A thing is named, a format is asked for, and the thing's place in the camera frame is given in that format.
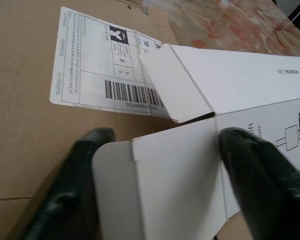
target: black printed icon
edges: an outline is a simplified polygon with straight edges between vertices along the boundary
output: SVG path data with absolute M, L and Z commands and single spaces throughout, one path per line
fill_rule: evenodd
M 111 40 L 113 41 L 123 43 L 123 44 L 129 44 L 126 30 L 114 26 L 110 26 L 110 36 L 111 36 Z

